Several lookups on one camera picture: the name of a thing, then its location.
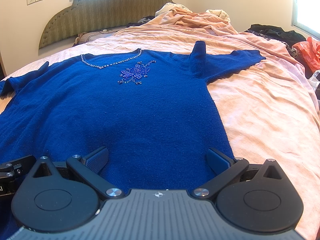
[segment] floral applique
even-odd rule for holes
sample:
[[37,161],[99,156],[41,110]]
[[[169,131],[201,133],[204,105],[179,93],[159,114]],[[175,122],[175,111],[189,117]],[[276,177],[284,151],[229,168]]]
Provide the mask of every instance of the floral applique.
[[120,77],[122,77],[121,80],[118,81],[119,84],[122,83],[129,83],[130,81],[135,82],[136,85],[142,84],[141,81],[137,81],[137,79],[141,79],[142,76],[148,77],[148,72],[150,71],[150,64],[155,63],[155,60],[151,60],[146,65],[143,65],[141,61],[139,61],[135,67],[133,68],[127,68],[126,70],[121,71]]

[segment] beaded neckline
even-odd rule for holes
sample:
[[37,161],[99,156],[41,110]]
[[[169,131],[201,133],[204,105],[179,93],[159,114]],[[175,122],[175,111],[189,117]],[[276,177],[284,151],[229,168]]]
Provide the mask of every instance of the beaded neckline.
[[90,67],[95,67],[95,68],[102,69],[102,68],[105,68],[105,67],[109,67],[109,66],[121,64],[121,63],[123,63],[123,62],[126,62],[126,61],[129,61],[129,60],[131,60],[131,59],[137,58],[137,57],[139,57],[139,56],[141,55],[141,53],[142,53],[142,49],[139,49],[139,53],[138,53],[136,56],[133,56],[133,57],[130,57],[130,58],[127,58],[127,59],[118,61],[118,62],[114,62],[114,63],[112,63],[112,64],[104,65],[104,66],[97,66],[97,65],[93,65],[93,64],[90,64],[90,63],[86,62],[83,54],[81,54],[81,60],[82,60],[83,63],[85,63],[86,65],[88,65],[88,66],[90,66]]

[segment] headboard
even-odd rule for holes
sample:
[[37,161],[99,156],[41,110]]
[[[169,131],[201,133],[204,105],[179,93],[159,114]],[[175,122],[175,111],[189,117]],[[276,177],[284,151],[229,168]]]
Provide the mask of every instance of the headboard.
[[73,0],[47,23],[39,49],[79,33],[137,22],[172,0]]

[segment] bed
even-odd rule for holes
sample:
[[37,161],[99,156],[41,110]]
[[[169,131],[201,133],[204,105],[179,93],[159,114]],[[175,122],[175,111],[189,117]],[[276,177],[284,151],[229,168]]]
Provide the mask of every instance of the bed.
[[[86,53],[123,53],[142,48],[190,54],[198,40],[205,41],[208,54],[257,49],[266,57],[207,88],[234,156],[250,163],[263,163],[267,158],[279,162],[303,200],[304,212],[296,230],[307,240],[315,240],[320,225],[319,105],[304,67],[281,42],[238,33],[230,22],[210,12],[192,13],[175,7],[142,26],[32,62],[5,79],[37,70],[46,61],[52,65]],[[13,96],[7,94],[0,99],[0,113],[10,111],[10,107],[5,108]]]

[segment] folded sleeve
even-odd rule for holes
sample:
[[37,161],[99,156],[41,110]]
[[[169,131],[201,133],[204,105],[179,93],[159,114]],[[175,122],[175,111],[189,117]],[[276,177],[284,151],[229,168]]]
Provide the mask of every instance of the folded sleeve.
[[11,77],[0,82],[0,96],[15,91],[16,94],[20,89],[24,88],[30,81],[38,78],[48,71],[49,62],[44,63],[38,70],[31,71],[20,77]]
[[266,59],[258,50],[234,50],[226,55],[206,55],[202,78],[207,83],[233,73],[239,73]]

